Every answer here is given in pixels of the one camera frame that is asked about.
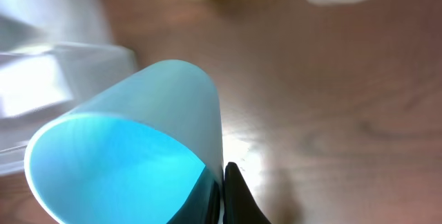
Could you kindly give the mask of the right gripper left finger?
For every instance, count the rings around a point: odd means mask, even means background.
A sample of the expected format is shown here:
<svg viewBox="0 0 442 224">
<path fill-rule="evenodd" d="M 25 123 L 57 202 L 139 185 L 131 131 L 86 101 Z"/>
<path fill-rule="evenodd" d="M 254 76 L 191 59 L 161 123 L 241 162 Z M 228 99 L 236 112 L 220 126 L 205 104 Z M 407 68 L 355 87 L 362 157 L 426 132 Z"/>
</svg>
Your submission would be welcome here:
<svg viewBox="0 0 442 224">
<path fill-rule="evenodd" d="M 204 168 L 189 197 L 167 224 L 218 224 L 220 203 L 220 186 Z"/>
</svg>

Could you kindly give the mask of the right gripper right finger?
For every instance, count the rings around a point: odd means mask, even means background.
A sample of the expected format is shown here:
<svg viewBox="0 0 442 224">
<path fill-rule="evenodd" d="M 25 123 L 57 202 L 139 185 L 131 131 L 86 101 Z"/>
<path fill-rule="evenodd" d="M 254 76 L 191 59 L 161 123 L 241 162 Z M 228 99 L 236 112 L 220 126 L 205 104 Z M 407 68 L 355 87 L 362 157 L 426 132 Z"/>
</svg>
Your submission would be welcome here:
<svg viewBox="0 0 442 224">
<path fill-rule="evenodd" d="M 224 224 L 271 224 L 256 204 L 239 167 L 229 162 L 224 171 Z"/>
</svg>

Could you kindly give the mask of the light blue cup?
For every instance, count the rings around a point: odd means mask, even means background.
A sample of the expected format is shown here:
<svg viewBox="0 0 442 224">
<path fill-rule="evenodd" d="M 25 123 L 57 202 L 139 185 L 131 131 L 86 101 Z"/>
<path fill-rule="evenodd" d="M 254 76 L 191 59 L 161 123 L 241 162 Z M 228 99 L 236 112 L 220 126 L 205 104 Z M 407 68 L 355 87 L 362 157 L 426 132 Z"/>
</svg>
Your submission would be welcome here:
<svg viewBox="0 0 442 224">
<path fill-rule="evenodd" d="M 40 128 L 24 165 L 59 223 L 168 223 L 204 168 L 221 187 L 218 92 L 193 64 L 152 64 Z"/>
</svg>

